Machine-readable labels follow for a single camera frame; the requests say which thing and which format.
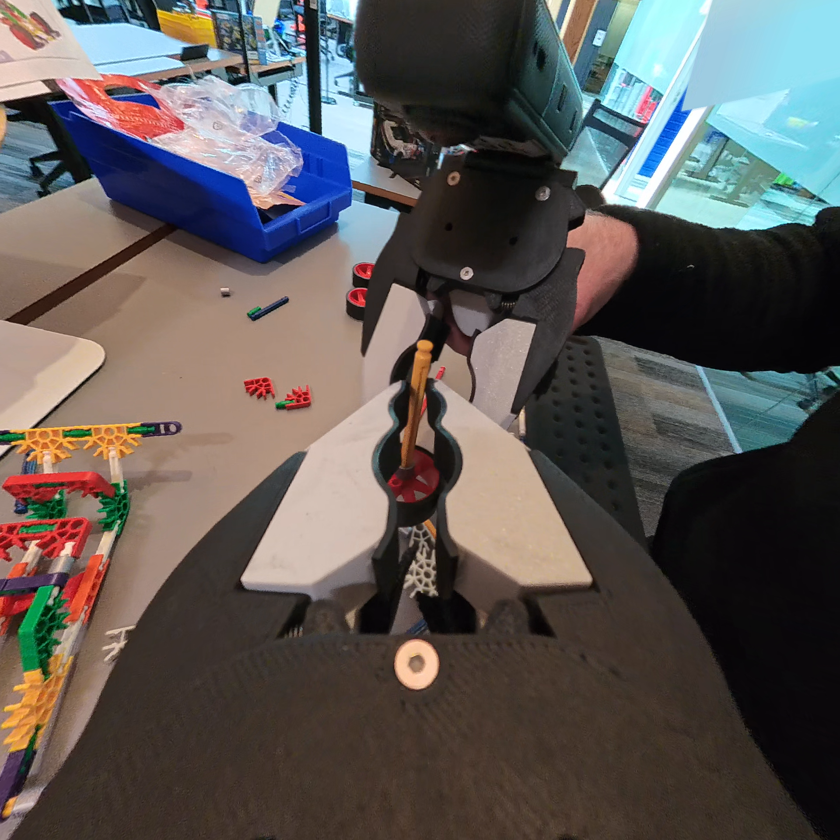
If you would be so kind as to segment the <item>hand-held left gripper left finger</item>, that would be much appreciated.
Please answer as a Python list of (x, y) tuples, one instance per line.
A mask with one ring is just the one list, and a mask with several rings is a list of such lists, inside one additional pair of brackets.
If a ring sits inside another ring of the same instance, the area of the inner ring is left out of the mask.
[(349, 596), (364, 604), (360, 631), (389, 633), (402, 589), (396, 503), (375, 467), (377, 446), (398, 428), (387, 386), (312, 443), (242, 573), (252, 592)]

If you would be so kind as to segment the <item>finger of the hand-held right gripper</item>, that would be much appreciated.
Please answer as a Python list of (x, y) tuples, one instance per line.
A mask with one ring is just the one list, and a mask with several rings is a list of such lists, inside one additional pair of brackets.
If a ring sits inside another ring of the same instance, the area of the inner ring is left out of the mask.
[(422, 337), (428, 302), (399, 284), (372, 282), (364, 309), (364, 401), (406, 378)]
[(536, 328), (533, 322), (506, 318), (471, 340), (469, 401), (506, 431), (515, 420), (512, 404)]

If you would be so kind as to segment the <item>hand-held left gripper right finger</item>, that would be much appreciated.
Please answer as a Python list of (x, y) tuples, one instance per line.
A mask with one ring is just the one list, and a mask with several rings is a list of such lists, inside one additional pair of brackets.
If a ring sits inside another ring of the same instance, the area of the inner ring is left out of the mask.
[(427, 419), (436, 455), (454, 450), (439, 498), (429, 632), (472, 634), (476, 613), (500, 601), (591, 589), (534, 453), (442, 382), (428, 383)]

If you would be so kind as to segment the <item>green fan connector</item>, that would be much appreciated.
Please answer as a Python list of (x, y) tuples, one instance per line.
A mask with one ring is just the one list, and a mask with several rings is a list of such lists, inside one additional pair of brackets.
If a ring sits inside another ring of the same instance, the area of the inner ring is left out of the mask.
[(98, 525), (104, 532), (114, 532), (119, 536), (130, 514), (130, 494), (125, 479), (112, 483), (111, 487), (112, 495), (101, 494), (98, 498)]

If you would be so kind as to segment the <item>red and green toy model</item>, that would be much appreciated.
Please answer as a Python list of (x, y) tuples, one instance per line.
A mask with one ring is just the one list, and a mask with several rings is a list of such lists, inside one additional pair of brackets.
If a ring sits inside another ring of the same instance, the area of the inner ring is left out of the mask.
[(122, 534), (98, 525), (110, 496), (109, 462), (78, 448), (56, 465), (29, 462), (7, 477), (15, 519), (1, 527), (2, 638), (17, 626), (21, 679), (2, 707), (2, 820), (19, 804), (43, 757)]

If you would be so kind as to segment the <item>person's right forearm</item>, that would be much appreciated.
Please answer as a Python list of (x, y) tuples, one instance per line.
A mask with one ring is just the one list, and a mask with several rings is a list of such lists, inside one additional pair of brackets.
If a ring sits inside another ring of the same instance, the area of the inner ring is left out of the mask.
[(725, 371), (812, 373), (839, 364), (839, 210), (760, 230), (630, 206), (636, 267), (576, 332)]

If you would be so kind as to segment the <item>person's right hand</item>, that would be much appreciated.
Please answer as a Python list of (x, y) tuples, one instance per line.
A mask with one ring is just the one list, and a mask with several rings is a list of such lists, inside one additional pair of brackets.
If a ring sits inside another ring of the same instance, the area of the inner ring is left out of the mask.
[(638, 259), (636, 228), (594, 210), (572, 230), (567, 245), (584, 252), (577, 276), (573, 330), (583, 327), (600, 312), (633, 273)]

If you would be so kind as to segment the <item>black perforated panel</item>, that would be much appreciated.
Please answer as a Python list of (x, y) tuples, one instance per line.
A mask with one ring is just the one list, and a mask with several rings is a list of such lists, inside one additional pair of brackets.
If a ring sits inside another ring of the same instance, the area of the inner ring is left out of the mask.
[(525, 441), (548, 457), (645, 549), (601, 346), (574, 335), (524, 408)]

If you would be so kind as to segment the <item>white snowflake connector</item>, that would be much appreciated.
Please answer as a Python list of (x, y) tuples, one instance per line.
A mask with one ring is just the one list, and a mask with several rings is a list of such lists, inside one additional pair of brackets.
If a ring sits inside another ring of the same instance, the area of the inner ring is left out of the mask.
[(402, 531), (406, 539), (403, 553), (410, 562), (403, 583), (404, 592), (411, 598), (417, 595), (436, 597), (436, 540), (432, 540), (424, 528), (424, 521)]

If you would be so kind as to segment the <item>black toy set box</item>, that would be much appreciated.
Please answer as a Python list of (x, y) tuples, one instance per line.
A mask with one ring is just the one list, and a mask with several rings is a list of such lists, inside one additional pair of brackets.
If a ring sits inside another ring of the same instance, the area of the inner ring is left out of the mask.
[(435, 168), (438, 147), (415, 133), (398, 114), (374, 101), (371, 157), (395, 175), (418, 182)]

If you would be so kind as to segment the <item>black office chair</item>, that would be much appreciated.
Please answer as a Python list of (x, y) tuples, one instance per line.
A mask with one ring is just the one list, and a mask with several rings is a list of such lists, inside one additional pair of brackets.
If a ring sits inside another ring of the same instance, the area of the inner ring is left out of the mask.
[(608, 108), (595, 98), (570, 153), (576, 184), (603, 188), (634, 150), (646, 127), (645, 121)]

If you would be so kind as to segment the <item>blue storage bin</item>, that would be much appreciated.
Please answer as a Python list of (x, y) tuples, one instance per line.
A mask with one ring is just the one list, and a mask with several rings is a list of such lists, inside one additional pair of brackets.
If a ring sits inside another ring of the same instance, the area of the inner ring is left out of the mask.
[(270, 218), (237, 177), (93, 122), (69, 100), (51, 107), (108, 198), (259, 263), (336, 223), (352, 202), (346, 147), (288, 123), (265, 138), (300, 148), (302, 169), (288, 185), (303, 206)]

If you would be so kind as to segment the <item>clear plastic bag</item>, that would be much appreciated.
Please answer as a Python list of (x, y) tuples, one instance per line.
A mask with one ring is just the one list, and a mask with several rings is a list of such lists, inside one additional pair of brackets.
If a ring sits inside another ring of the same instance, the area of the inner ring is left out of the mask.
[(217, 172), (233, 175), (261, 209), (300, 207), (291, 178), (302, 170), (300, 148), (278, 130), (280, 111), (266, 89), (233, 87), (216, 77), (153, 89), (155, 107), (140, 104), (125, 132)]

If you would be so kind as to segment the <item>white document stand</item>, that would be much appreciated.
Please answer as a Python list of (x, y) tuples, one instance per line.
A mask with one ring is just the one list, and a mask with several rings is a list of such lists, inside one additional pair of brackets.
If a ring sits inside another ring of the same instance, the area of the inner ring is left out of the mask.
[(88, 339), (1, 321), (1, 430), (36, 427), (102, 367)]

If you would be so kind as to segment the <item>red orange printed packet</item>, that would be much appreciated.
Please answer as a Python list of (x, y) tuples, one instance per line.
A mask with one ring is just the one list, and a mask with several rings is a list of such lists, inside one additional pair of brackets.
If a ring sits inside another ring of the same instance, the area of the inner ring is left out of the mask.
[(128, 134), (138, 140), (143, 139), (125, 132), (125, 128), (128, 127), (128, 118), (140, 104), (155, 107), (151, 92), (153, 89), (162, 88), (160, 85), (135, 77), (114, 74), (106, 74), (99, 80), (60, 78), (56, 79), (56, 84), (69, 100), (93, 122)]

